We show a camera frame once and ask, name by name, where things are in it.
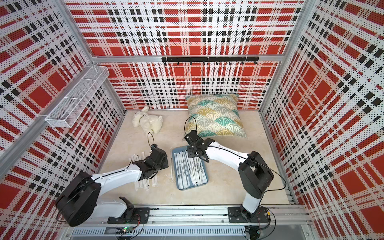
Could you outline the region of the green circuit board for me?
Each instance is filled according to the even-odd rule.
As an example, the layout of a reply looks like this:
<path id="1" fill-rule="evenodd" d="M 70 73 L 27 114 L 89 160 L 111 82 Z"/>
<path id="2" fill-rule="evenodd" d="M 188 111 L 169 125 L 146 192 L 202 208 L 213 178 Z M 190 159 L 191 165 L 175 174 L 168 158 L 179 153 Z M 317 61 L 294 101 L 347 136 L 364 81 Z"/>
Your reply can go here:
<path id="1" fill-rule="evenodd" d="M 131 235 L 134 230 L 134 227 L 118 227 L 116 228 L 116 235 Z"/>

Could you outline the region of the white plush toy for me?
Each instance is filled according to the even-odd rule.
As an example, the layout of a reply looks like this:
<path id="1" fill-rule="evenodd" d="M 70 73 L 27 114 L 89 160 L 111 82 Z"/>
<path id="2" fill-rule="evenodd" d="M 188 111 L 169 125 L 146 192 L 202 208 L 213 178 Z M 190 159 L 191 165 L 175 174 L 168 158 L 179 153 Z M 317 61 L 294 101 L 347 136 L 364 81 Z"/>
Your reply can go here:
<path id="1" fill-rule="evenodd" d="M 149 107 L 145 106 L 141 111 L 136 112 L 132 118 L 132 124 L 135 128 L 141 127 L 146 134 L 158 134 L 163 126 L 163 116 L 150 115 L 148 111 Z"/>

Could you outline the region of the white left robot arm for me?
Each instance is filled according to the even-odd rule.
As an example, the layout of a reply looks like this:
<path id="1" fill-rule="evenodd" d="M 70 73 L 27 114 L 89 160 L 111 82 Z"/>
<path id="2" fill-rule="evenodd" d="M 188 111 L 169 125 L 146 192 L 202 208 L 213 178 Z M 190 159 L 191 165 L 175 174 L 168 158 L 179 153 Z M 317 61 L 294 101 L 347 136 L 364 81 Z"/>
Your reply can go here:
<path id="1" fill-rule="evenodd" d="M 81 172 L 57 198 L 57 220 L 71 227 L 92 218 L 107 218 L 108 223 L 127 223 L 140 214 L 125 197 L 118 201 L 103 202 L 100 197 L 121 186 L 152 179 L 160 170 L 168 168 L 167 153 L 151 145 L 151 153 L 144 160 L 131 161 L 128 166 L 103 174 Z"/>

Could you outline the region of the blue plastic storage tray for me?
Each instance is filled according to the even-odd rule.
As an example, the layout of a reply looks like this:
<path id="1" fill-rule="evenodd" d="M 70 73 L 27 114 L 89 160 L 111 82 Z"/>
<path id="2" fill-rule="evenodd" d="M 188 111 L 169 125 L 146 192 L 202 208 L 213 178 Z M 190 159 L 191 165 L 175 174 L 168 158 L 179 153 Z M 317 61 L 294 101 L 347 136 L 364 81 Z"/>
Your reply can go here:
<path id="1" fill-rule="evenodd" d="M 179 154 L 179 161 L 181 165 L 181 169 L 183 172 L 183 181 L 184 181 L 184 189 L 180 189 L 179 178 L 178 178 L 178 170 L 175 161 L 175 154 Z M 206 185 L 209 181 L 205 162 L 200 158 L 189 158 L 187 153 L 187 146 L 178 147 L 172 149 L 172 164 L 173 170 L 175 174 L 175 180 L 177 183 L 177 188 L 181 191 L 196 188 L 199 186 Z"/>

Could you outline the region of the geometric fan pattern pillow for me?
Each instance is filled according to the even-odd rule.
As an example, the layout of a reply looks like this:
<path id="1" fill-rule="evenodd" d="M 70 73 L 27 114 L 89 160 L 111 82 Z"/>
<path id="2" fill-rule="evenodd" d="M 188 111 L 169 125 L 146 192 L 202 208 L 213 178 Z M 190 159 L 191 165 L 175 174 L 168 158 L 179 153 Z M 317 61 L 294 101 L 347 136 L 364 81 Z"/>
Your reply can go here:
<path id="1" fill-rule="evenodd" d="M 190 95 L 185 133 L 196 130 L 202 138 L 237 136 L 246 138 L 238 111 L 238 94 Z"/>

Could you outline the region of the black wall hook rail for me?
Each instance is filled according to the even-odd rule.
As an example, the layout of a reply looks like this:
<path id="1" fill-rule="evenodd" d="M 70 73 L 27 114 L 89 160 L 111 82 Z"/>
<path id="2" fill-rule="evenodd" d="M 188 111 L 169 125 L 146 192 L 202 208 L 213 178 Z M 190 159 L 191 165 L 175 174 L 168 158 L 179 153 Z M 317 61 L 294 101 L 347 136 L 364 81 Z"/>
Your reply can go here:
<path id="1" fill-rule="evenodd" d="M 163 57 L 163 63 L 258 62 L 260 57 Z"/>

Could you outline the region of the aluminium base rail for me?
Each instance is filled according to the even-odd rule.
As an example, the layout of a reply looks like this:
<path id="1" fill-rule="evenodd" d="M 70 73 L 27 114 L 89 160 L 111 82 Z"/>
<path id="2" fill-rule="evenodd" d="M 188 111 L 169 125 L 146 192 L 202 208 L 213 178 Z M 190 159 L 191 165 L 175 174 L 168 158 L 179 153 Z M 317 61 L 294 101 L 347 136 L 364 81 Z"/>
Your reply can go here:
<path id="1" fill-rule="evenodd" d="M 110 224 L 99 218 L 64 229 L 62 240 L 259 239 L 316 240 L 314 226 L 302 205 L 265 205 L 251 222 L 237 205 L 142 205 L 138 219 Z M 131 235 L 116 235 L 118 227 L 134 227 Z"/>

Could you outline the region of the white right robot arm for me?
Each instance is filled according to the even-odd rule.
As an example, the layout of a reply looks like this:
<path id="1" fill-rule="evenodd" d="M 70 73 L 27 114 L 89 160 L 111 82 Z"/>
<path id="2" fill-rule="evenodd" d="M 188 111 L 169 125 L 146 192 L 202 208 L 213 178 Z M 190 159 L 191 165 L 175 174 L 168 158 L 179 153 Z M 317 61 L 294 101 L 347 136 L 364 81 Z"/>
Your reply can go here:
<path id="1" fill-rule="evenodd" d="M 190 131 L 184 139 L 189 145 L 187 151 L 190 158 L 200 158 L 207 163 L 210 160 L 218 161 L 238 171 L 246 191 L 241 211 L 244 216 L 252 218 L 274 179 L 273 171 L 262 156 L 255 151 L 249 154 L 237 152 L 210 138 L 204 140 L 196 130 Z"/>

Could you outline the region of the white paper straw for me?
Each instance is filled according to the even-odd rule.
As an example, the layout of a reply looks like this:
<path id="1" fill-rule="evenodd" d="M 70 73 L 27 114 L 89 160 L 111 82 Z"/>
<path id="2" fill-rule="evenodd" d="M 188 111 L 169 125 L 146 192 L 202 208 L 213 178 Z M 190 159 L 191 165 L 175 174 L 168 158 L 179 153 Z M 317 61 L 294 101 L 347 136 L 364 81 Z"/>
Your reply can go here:
<path id="1" fill-rule="evenodd" d="M 134 164 L 135 162 L 137 162 L 138 160 L 137 160 L 137 155 L 132 155 L 131 157 L 130 157 L 130 160 L 131 160 L 131 163 L 132 164 Z"/>
<path id="2" fill-rule="evenodd" d="M 179 154 L 175 154 L 175 158 L 176 158 L 175 161 L 176 161 L 177 170 L 178 170 L 179 185 L 180 185 L 180 189 L 183 190 L 184 181 L 183 181 L 183 172 L 182 172 L 180 161 L 179 161 Z"/>

